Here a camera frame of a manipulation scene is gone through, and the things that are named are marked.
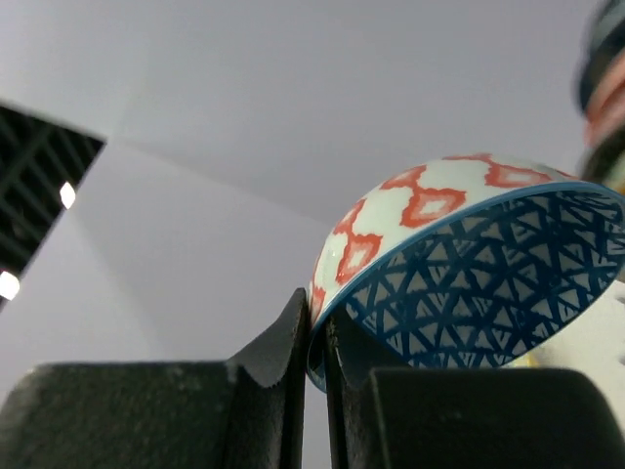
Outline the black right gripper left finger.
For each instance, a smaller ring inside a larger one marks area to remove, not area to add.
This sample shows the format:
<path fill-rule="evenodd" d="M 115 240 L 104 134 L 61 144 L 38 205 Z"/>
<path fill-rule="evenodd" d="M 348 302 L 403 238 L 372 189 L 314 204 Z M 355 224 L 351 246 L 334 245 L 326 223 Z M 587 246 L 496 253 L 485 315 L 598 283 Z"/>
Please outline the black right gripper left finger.
<path fill-rule="evenodd" d="M 40 365 L 1 408 L 4 469 L 297 468 L 307 294 L 231 358 Z"/>

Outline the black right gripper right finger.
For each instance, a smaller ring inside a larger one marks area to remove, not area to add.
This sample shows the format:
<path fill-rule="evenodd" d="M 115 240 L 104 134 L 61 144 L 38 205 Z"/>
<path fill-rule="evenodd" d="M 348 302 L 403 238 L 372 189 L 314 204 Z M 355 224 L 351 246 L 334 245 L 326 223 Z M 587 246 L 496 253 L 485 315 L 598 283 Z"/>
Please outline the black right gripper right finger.
<path fill-rule="evenodd" d="M 565 369 L 416 369 L 345 312 L 324 326 L 336 468 L 620 468 L 607 402 Z"/>

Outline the blue triangle pattern bowl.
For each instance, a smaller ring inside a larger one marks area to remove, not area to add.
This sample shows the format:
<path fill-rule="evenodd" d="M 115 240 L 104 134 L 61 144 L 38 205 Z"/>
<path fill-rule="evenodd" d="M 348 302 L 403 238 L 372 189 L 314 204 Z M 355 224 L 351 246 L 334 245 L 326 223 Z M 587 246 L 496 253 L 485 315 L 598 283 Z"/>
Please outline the blue triangle pattern bowl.
<path fill-rule="evenodd" d="M 499 367 L 585 313 L 624 265 L 624 198 L 480 152 L 405 170 L 362 196 L 317 257 L 308 375 L 337 308 L 403 362 Z"/>

